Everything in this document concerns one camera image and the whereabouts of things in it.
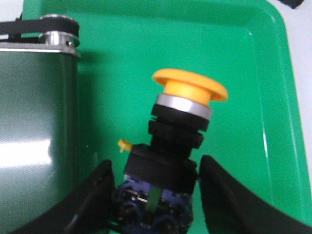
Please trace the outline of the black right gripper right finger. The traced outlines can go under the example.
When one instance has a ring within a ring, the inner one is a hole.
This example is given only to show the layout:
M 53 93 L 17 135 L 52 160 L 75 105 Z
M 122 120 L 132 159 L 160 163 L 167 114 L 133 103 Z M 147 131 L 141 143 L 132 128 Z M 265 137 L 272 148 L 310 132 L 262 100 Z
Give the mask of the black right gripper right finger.
M 310 234 L 312 228 L 271 206 L 211 156 L 199 169 L 205 223 L 211 234 Z

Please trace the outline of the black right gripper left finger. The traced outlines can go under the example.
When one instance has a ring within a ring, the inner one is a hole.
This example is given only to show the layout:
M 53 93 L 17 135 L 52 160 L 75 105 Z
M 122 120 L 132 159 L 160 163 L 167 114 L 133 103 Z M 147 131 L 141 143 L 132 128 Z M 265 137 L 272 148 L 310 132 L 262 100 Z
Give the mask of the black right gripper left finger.
M 108 234 L 115 188 L 112 163 L 102 161 L 64 200 L 12 234 Z

